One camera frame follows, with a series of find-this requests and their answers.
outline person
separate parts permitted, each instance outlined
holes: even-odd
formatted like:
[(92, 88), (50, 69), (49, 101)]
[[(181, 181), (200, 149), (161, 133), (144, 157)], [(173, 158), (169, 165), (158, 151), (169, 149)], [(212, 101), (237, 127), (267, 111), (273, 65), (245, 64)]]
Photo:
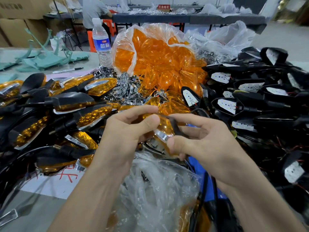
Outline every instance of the person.
[[(93, 29), (93, 18), (100, 18), (101, 15), (107, 15), (112, 18), (113, 15), (107, 9), (107, 6), (100, 0), (83, 0), (83, 25), (87, 31)], [(105, 23), (102, 23), (102, 27), (108, 34), (109, 42), (111, 43), (111, 32), (109, 27)]]
[[(139, 142), (149, 138), (160, 118), (153, 114), (131, 124), (145, 113), (157, 113), (158, 107), (143, 105), (107, 119), (104, 134), (93, 161), (48, 232), (94, 232), (106, 228), (120, 184), (129, 173)], [(171, 115), (178, 122), (197, 127), (182, 127), (190, 139), (168, 139), (172, 153), (195, 157), (217, 180), (218, 187), (231, 200), (245, 232), (305, 232), (286, 202), (244, 152), (226, 125), (193, 114)]]

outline plastic bottle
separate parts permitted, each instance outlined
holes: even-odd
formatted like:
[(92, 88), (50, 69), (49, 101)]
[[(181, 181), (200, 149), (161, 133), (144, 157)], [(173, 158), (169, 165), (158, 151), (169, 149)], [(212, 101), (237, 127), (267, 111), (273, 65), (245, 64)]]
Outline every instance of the plastic bottle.
[(111, 67), (111, 43), (109, 42), (107, 32), (102, 27), (102, 20), (99, 18), (93, 18), (92, 23), (94, 25), (92, 30), (92, 38), (95, 49), (98, 53), (99, 63), (101, 66)]

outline black pants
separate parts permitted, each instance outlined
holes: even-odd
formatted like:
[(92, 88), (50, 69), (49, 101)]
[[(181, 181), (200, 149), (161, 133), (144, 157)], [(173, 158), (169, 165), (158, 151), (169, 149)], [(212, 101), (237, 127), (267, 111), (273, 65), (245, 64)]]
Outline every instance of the black pants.
[[(109, 38), (109, 42), (110, 42), (110, 44), (112, 45), (112, 41), (111, 41), (111, 32), (110, 32), (110, 30), (109, 30), (109, 27), (105, 24), (105, 23), (103, 23), (102, 24), (102, 27), (105, 29), (105, 31), (107, 32), (107, 35), (108, 35), (108, 38)], [(92, 31), (92, 28), (86, 28), (86, 30), (87, 31)]]

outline stacked cardboard box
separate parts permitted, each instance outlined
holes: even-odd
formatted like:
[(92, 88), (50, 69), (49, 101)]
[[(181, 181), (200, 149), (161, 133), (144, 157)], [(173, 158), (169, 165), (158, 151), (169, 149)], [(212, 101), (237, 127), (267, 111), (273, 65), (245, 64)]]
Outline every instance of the stacked cardboard box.
[[(52, 0), (0, 0), (0, 47), (28, 48), (28, 40), (34, 39), (24, 30), (25, 28), (28, 28), (42, 44), (48, 36), (47, 26), (57, 33), (56, 24), (46, 24), (43, 20), (43, 15), (51, 11), (50, 3)], [(35, 47), (40, 47), (36, 40), (34, 43)]]

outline blue label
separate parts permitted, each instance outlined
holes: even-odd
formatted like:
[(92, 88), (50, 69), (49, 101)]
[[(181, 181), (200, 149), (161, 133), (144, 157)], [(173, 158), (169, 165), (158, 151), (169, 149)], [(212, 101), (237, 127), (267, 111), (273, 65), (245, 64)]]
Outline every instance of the blue label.
[(93, 42), (95, 44), (95, 50), (96, 51), (108, 51), (111, 50), (111, 43), (109, 42), (109, 39), (101, 39), (101, 40), (95, 40), (93, 39)]

